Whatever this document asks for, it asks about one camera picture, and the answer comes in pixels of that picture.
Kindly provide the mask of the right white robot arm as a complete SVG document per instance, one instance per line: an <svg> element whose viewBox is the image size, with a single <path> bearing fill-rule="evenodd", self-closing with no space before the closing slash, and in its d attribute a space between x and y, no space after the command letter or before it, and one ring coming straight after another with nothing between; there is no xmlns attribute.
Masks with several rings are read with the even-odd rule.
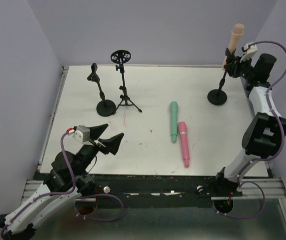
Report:
<svg viewBox="0 0 286 240"><path fill-rule="evenodd" d="M268 162L279 155L286 136L286 118L277 111L271 96L268 78L276 58L261 54L253 66L257 48L248 44L242 56L226 49L224 75L244 80L244 92L253 108L253 118L242 138L242 149L228 166L215 177L213 187L221 192L235 192L245 174L258 162Z"/></svg>

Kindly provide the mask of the peach microphone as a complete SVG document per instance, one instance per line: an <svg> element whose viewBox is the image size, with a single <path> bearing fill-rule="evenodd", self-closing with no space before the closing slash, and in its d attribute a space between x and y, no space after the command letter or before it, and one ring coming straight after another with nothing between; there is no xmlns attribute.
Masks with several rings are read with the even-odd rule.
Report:
<svg viewBox="0 0 286 240"><path fill-rule="evenodd" d="M234 53L239 43L240 38L244 34L244 25L237 23L231 30L231 37L227 49L230 54Z"/></svg>

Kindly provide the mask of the black clip mic stand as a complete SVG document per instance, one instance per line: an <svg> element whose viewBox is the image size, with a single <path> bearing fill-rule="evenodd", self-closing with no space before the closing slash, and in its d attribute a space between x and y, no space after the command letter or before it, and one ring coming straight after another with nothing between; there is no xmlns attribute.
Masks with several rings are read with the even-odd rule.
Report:
<svg viewBox="0 0 286 240"><path fill-rule="evenodd" d="M232 61L228 62L225 61L225 63L223 64L223 70L224 70L224 74L222 79L219 82L219 87L218 89L213 89L211 90L208 95L207 95L207 99L208 101L213 104L213 105L218 105L221 106L223 105L226 101L227 101L227 95L226 93L222 90L224 84L225 84L225 78L227 75L227 72L224 69L224 65L228 64L228 63L232 63Z"/></svg>

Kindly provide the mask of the black tripod shock-mount stand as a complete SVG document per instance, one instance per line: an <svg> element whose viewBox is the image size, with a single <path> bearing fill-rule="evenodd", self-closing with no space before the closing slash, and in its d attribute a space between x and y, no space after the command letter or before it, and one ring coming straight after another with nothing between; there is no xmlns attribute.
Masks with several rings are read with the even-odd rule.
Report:
<svg viewBox="0 0 286 240"><path fill-rule="evenodd" d="M131 59L131 53L127 50L120 49L115 52L113 52L110 56L110 59L113 63L115 63L116 71L119 71L122 77L122 85L119 87L119 90L123 92L123 94L120 95L120 103L116 106L115 110L112 112L112 115L116 113L119 107L131 107L134 106L138 112L142 112L140 108L138 108L129 98L127 94L127 88L125 83L125 69L124 64L127 63Z"/></svg>

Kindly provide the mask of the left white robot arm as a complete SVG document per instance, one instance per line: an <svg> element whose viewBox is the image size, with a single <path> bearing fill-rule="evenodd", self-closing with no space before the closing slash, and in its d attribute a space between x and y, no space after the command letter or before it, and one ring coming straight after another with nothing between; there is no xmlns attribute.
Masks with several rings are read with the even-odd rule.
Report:
<svg viewBox="0 0 286 240"><path fill-rule="evenodd" d="M0 215L2 239L31 239L45 219L73 200L112 197L109 193L97 193L96 183L86 171L92 160L96 160L97 153L116 155L119 150L124 133L101 139L107 127L108 124L79 125L63 133L61 151L45 180L15 211Z"/></svg>

